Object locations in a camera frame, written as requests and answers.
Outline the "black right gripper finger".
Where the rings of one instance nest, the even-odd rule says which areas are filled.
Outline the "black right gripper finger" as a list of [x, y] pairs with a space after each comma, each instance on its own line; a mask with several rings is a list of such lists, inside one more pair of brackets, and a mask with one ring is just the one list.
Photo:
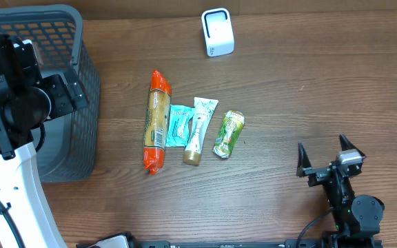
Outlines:
[[356, 149], [356, 146], [344, 134], [339, 134], [339, 141], [343, 151]]
[[312, 170], [312, 164], [309, 161], [307, 152], [302, 143], [298, 143], [298, 164], [296, 169], [297, 176], [307, 176]]

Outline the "green jasmine tea pouch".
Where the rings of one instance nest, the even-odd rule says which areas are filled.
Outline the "green jasmine tea pouch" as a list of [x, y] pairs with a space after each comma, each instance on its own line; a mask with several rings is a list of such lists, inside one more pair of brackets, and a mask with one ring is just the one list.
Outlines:
[[216, 137], [213, 152], [221, 158], [229, 158], [245, 124], [245, 117], [239, 111], [226, 112]]

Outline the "orange spaghetti pasta packet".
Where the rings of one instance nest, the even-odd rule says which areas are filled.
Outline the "orange spaghetti pasta packet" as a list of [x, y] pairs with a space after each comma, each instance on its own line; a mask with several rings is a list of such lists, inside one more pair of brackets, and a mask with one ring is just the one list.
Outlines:
[[158, 70], [153, 70], [143, 143], [143, 164], [151, 175], [163, 167], [171, 97], [172, 87], [168, 80]]

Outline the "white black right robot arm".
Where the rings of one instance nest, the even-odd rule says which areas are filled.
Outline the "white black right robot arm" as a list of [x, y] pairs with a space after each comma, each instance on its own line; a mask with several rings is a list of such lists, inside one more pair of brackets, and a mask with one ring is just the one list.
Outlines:
[[382, 247], [374, 236], [380, 233], [385, 205], [374, 196], [356, 196], [350, 179], [362, 172], [366, 155], [344, 135], [339, 135], [341, 151], [327, 167], [314, 168], [302, 143], [298, 144], [296, 175], [307, 177], [310, 187], [321, 185], [325, 191], [329, 209], [310, 222], [296, 239], [296, 247], [307, 243], [303, 236], [313, 225], [331, 214], [335, 231], [325, 231], [315, 247]]

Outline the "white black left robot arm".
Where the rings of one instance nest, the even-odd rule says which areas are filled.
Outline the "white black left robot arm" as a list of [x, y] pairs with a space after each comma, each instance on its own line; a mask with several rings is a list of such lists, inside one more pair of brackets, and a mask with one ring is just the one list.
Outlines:
[[64, 247], [37, 169], [33, 129], [88, 105], [74, 70], [43, 76], [31, 41], [0, 34], [0, 242]]

